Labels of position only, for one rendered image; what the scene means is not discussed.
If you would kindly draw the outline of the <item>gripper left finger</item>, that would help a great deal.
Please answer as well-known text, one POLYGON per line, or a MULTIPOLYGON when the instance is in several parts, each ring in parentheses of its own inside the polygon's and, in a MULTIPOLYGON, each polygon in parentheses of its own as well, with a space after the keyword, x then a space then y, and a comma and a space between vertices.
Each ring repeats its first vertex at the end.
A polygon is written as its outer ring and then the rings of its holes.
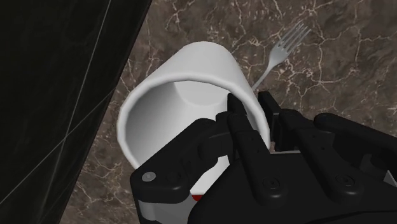
POLYGON ((226 112, 218 113, 215 120, 195 120, 133 172, 134 198, 146 203, 180 203, 222 156, 240 159, 257 203, 265 207, 285 203, 288 187, 279 172, 270 170, 270 152, 232 94, 226 112))

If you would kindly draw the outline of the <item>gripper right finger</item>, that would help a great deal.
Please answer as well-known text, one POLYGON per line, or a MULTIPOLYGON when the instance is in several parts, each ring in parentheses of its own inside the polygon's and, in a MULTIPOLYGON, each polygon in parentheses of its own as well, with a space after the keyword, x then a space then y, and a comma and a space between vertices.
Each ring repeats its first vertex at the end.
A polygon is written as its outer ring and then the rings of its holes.
POLYGON ((397 187, 384 182, 387 172, 397 174, 397 137, 333 113, 309 120, 267 91, 258 101, 276 150, 298 148, 331 200, 397 202, 397 187))

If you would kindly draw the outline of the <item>white cup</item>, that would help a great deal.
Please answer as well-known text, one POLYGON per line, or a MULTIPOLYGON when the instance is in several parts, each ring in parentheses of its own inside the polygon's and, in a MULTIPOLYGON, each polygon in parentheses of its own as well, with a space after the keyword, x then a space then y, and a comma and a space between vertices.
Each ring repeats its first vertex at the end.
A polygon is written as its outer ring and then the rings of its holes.
MULTIPOLYGON (((199 118, 215 120, 227 111, 232 94, 242 103, 251 126, 270 144, 265 114, 233 55, 212 42, 194 42, 136 86, 120 108, 119 145, 134 171, 199 118)), ((228 167, 218 159, 193 185, 191 195, 202 195, 228 167)))

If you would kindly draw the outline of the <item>silver fork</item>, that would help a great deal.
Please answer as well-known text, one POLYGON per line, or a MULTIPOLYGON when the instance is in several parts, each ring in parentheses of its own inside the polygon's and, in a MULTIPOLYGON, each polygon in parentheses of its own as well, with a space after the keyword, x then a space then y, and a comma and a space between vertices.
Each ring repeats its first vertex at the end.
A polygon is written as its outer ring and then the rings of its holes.
POLYGON ((270 71, 275 66, 284 62, 310 31, 311 29, 303 22, 295 24, 271 49, 268 58, 268 66, 264 73, 253 84, 251 89, 256 90, 270 71))

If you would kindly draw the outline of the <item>black robot stand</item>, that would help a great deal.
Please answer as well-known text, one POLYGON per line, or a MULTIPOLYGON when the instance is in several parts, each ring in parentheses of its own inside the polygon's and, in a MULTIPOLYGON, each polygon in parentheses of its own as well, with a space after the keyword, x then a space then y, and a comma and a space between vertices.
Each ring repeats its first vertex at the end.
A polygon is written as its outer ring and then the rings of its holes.
POLYGON ((58 224, 152 0, 0 0, 0 224, 58 224))

